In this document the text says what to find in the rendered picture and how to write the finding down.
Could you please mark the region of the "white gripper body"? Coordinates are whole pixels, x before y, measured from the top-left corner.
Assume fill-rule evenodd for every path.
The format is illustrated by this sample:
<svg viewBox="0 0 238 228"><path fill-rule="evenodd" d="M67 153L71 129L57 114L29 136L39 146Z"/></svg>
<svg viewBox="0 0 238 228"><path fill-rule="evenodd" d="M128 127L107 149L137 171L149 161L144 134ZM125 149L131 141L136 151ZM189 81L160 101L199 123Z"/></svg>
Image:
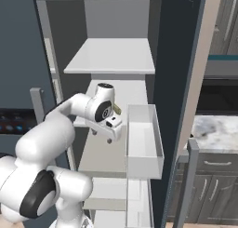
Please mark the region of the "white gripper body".
<svg viewBox="0 0 238 228"><path fill-rule="evenodd" d="M107 118L101 122L86 120L86 125L90 129L96 130L98 134L104 135L107 139L118 141L122 134L122 120L120 118Z"/></svg>

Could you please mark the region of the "white fridge door bin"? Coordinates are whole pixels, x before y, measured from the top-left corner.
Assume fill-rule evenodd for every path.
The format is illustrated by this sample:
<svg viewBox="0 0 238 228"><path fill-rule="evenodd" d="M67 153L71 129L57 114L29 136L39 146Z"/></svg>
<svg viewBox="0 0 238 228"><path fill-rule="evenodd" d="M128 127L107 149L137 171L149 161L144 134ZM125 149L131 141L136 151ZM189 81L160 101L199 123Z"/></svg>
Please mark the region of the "white fridge door bin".
<svg viewBox="0 0 238 228"><path fill-rule="evenodd" d="M127 180L126 228L154 228L148 180Z"/></svg>
<svg viewBox="0 0 238 228"><path fill-rule="evenodd" d="M127 177L138 180L160 180L164 160L155 105L129 105L126 131Z"/></svg>

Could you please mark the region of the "dark blue dispenser fridge door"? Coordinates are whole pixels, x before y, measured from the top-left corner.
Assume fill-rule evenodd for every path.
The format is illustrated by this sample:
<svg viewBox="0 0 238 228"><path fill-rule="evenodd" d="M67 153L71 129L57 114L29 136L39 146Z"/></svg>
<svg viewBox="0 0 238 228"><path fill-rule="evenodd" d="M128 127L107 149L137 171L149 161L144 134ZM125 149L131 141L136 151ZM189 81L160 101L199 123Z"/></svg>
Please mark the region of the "dark blue dispenser fridge door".
<svg viewBox="0 0 238 228"><path fill-rule="evenodd" d="M0 153L37 125L33 88L45 112L56 105L36 0L0 0Z"/></svg>

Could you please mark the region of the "grey drawer front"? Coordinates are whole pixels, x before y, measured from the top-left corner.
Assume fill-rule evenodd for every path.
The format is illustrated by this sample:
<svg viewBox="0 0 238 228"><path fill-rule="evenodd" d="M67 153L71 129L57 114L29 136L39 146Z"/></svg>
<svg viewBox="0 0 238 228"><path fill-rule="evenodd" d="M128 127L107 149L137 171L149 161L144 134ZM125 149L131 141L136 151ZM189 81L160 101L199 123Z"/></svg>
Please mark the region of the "grey drawer front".
<svg viewBox="0 0 238 228"><path fill-rule="evenodd" d="M204 164L204 161L224 163L231 161L232 164L226 167L219 166L208 166ZM238 154L212 154L212 153L201 153L198 157L197 170L199 172L207 173L238 173Z"/></svg>

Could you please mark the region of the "grey cupboard door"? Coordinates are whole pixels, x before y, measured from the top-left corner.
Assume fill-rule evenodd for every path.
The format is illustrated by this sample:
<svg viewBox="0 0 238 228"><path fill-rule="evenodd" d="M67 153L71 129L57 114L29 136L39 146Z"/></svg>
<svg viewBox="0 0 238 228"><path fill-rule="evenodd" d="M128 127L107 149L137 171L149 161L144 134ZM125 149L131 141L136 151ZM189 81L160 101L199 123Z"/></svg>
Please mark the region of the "grey cupboard door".
<svg viewBox="0 0 238 228"><path fill-rule="evenodd" d="M216 179L218 179L218 188L213 200L209 201ZM214 176L212 178L198 222L238 225L238 176Z"/></svg>
<svg viewBox="0 0 238 228"><path fill-rule="evenodd" d="M192 188L191 201L185 220L186 223L197 222L211 179L212 179L211 175L195 176ZM170 222L172 222L176 216L182 181L183 176L177 175L175 178L174 191L171 197L169 211L167 215L167 220Z"/></svg>

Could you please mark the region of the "black microwave oven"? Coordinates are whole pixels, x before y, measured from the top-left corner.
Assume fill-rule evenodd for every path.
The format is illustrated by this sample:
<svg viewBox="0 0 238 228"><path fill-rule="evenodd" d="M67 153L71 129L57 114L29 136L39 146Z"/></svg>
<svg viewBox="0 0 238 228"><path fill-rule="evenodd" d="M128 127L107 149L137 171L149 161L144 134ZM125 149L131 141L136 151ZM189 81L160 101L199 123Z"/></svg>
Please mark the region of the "black microwave oven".
<svg viewBox="0 0 238 228"><path fill-rule="evenodd" d="M196 114L238 115L238 55L208 57Z"/></svg>

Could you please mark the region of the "grey wall cupboard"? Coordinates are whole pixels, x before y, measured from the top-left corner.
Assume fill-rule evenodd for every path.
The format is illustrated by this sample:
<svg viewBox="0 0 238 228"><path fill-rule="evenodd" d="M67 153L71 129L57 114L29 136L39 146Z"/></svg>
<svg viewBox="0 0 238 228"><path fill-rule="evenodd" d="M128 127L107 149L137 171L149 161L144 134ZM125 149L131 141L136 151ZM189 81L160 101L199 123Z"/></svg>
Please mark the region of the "grey wall cupboard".
<svg viewBox="0 0 238 228"><path fill-rule="evenodd" d="M221 0L210 55L238 55L238 0Z"/></svg>

